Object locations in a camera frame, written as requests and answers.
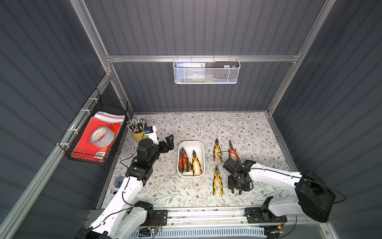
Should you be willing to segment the large yellow black pliers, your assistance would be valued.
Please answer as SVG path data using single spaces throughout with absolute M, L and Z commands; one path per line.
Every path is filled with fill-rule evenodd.
M 223 195 L 223 189 L 222 189 L 222 180 L 221 180 L 221 175 L 219 171 L 219 166 L 217 165 L 214 168 L 214 178 L 213 178 L 213 194 L 220 194 Z

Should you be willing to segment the orange handled cutting pliers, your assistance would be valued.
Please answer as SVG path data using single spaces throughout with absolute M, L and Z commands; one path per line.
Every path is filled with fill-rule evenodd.
M 237 162 L 240 162 L 240 158 L 236 152 L 236 149 L 233 147 L 231 140 L 229 140 L 229 157 L 231 159 L 236 159 Z

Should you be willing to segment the white plastic storage box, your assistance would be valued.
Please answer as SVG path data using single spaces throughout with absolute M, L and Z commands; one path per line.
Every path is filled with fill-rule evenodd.
M 180 154 L 180 149 L 181 148 L 184 148 L 184 150 L 187 152 L 187 155 L 188 155 L 188 158 L 189 158 L 189 161 L 191 163 L 191 166 L 192 166 L 192 160 L 193 160 L 193 150 L 196 151 L 196 154 L 197 154 L 197 157 L 199 158 L 199 162 L 201 164 L 201 168 L 202 168 L 202 175 L 201 176 L 193 176 L 193 166 L 192 166 L 192 172 L 184 172 L 184 173 L 181 173 L 179 171 L 179 154 Z M 179 145 L 179 150 L 178 150 L 178 160 L 177 160 L 177 171 L 178 171 L 178 174 L 181 176 L 181 177 L 184 177 L 184 178 L 187 178 L 187 179 L 197 179 L 197 178 L 201 178 L 203 176 L 203 174 L 205 173 L 205 170 L 206 170 L 206 163 L 205 163 L 205 149 L 204 149 L 204 145 L 202 142 L 200 141 L 183 141 L 180 143 Z

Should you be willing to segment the small yellow handled pliers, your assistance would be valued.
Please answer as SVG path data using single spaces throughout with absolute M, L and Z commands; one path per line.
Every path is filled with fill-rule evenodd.
M 221 154 L 221 148 L 220 148 L 218 138 L 215 139 L 215 143 L 214 143 L 213 159 L 214 161 L 219 160 L 220 162 L 222 162 L 222 154 Z

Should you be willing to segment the orange long nose pliers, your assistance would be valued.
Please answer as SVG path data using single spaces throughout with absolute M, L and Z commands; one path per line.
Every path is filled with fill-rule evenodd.
M 187 158 L 185 157 L 186 153 L 184 148 L 182 147 L 180 149 L 180 154 L 179 154 L 179 171 L 181 173 L 187 172 Z

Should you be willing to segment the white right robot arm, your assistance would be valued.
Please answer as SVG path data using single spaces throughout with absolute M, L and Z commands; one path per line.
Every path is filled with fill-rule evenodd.
M 254 182 L 263 182 L 289 192 L 288 196 L 269 196 L 250 216 L 263 222 L 272 222 L 286 215 L 306 215 L 326 223 L 336 195 L 322 179 L 311 170 L 288 172 L 270 168 L 251 160 L 243 163 L 229 158 L 223 165 L 229 173 L 228 188 L 249 192 Z

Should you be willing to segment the yellow black pliers in box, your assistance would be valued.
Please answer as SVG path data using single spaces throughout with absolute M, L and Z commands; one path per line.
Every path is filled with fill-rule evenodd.
M 201 164 L 199 162 L 199 158 L 197 157 L 195 150 L 193 150 L 192 166 L 193 166 L 193 176 L 195 177 L 201 176 L 203 172 L 202 172 Z

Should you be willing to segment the yellow pen holder cup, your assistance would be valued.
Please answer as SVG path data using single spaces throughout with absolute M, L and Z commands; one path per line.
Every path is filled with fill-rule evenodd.
M 147 138 L 147 136 L 145 135 L 145 132 L 144 131 L 141 131 L 139 133 L 136 133 L 136 132 L 133 132 L 131 131 L 130 132 L 131 135 L 133 136 L 134 140 L 139 143 L 141 140 Z

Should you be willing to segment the bundle of pens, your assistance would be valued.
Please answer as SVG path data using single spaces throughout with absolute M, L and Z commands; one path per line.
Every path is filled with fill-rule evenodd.
M 146 117 L 137 115 L 127 122 L 127 127 L 133 133 L 142 133 L 147 127 Z

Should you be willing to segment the floral table mat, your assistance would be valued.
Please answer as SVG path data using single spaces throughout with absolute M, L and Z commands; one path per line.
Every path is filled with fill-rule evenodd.
M 241 160 L 253 160 L 265 166 L 289 170 L 289 165 L 271 129 L 266 114 L 261 113 L 204 113 L 204 114 L 150 114 L 149 125 L 157 128 L 163 140 L 173 134 L 175 146 L 183 141 L 197 140 L 205 149 L 206 172 L 198 179 L 181 177 L 177 172 L 178 149 L 164 153 L 155 162 L 154 171 L 136 196 L 136 201 L 145 201 L 156 208 L 214 207 L 261 205 L 273 196 L 287 196 L 288 192 L 271 184 L 254 182 L 249 192 L 231 192 L 228 189 L 228 173 L 221 169 L 223 193 L 212 192 L 214 167 L 213 148 L 219 141 L 224 159 L 233 146 Z

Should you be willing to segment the clear tape roll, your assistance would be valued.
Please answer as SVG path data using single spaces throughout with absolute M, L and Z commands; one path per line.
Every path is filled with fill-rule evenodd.
M 89 143 L 97 148 L 106 148 L 114 141 L 115 133 L 107 126 L 95 129 L 89 138 Z

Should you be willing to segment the black device in basket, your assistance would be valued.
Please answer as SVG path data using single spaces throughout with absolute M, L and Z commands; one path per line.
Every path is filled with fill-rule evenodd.
M 240 64 L 235 61 L 216 61 L 214 68 L 238 68 Z

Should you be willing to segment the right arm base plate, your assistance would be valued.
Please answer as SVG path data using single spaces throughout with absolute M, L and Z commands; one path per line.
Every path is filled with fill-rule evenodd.
M 249 224 L 261 223 L 281 223 L 287 222 L 286 216 L 277 217 L 268 209 L 262 210 L 260 207 L 249 207 L 244 209 L 247 222 Z

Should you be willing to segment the aluminium front rail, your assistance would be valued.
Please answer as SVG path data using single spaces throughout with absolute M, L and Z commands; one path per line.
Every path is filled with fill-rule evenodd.
M 168 210 L 167 225 L 164 228 L 180 227 L 213 227 L 213 226 L 273 226 L 281 223 L 249 224 L 244 214 L 246 206 L 231 207 L 189 207 L 166 208 Z M 318 224 L 318 222 L 305 215 L 287 215 L 287 225 Z

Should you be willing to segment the white mesh wall basket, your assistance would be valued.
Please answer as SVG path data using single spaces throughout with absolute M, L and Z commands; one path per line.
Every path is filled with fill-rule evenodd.
M 204 62 L 206 68 L 176 68 L 175 62 Z M 241 63 L 238 68 L 214 68 L 216 61 L 191 61 L 191 60 L 173 60 L 174 82 L 176 84 L 236 84 Z

